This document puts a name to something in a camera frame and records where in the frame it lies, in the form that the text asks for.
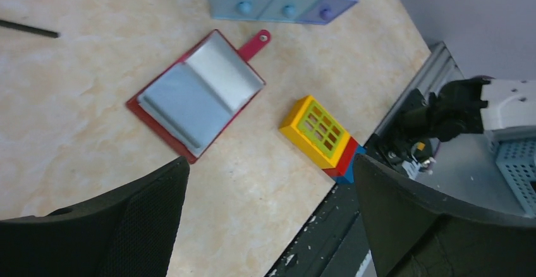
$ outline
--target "marbled table surface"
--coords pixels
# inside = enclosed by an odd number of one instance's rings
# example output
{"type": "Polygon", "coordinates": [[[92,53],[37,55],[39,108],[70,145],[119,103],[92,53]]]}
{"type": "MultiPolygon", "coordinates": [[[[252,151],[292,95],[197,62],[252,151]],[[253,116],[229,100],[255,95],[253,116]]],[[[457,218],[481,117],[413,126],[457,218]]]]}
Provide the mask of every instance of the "marbled table surface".
{"type": "Polygon", "coordinates": [[[0,0],[0,219],[43,216],[176,157],[125,101],[218,28],[267,86],[192,166],[168,276],[262,276],[333,185],[277,130],[314,95],[365,142],[429,55],[399,0],[328,26],[212,20],[207,0],[0,0]]]}

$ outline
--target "blue basket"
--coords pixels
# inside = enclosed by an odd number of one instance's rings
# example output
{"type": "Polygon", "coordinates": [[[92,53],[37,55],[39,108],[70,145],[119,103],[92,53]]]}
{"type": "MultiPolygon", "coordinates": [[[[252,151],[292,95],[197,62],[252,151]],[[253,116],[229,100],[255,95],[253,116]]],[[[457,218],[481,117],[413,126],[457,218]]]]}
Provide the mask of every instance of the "blue basket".
{"type": "Polygon", "coordinates": [[[536,138],[501,142],[497,166],[530,217],[536,216],[536,138]]]}

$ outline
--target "green grid window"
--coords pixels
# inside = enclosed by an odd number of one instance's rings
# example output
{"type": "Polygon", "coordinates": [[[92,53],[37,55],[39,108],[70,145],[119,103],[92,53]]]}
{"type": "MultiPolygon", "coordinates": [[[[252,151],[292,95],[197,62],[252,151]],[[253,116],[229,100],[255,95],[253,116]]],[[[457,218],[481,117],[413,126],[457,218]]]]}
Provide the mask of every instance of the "green grid window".
{"type": "Polygon", "coordinates": [[[343,129],[316,102],[311,102],[298,124],[301,131],[326,157],[331,158],[343,129]]]}

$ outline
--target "purple drawer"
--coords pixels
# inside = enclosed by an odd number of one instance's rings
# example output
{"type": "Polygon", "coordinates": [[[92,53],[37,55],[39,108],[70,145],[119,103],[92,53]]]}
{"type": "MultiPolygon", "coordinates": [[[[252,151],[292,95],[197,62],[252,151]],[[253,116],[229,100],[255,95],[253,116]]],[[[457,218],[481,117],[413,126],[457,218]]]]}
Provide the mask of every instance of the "purple drawer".
{"type": "Polygon", "coordinates": [[[358,0],[318,0],[317,4],[298,17],[298,23],[325,25],[333,21],[358,0]]]}

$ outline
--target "grid pattern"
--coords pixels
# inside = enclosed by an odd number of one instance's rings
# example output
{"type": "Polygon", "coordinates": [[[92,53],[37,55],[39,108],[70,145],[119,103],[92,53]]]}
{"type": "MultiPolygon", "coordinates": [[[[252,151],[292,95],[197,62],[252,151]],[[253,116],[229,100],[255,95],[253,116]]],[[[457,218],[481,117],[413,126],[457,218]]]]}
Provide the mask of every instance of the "grid pattern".
{"type": "Polygon", "coordinates": [[[298,124],[301,131],[326,157],[333,157],[343,135],[342,127],[315,101],[298,124]]]}
{"type": "Polygon", "coordinates": [[[536,138],[501,143],[497,166],[525,212],[536,216],[536,138]]]}

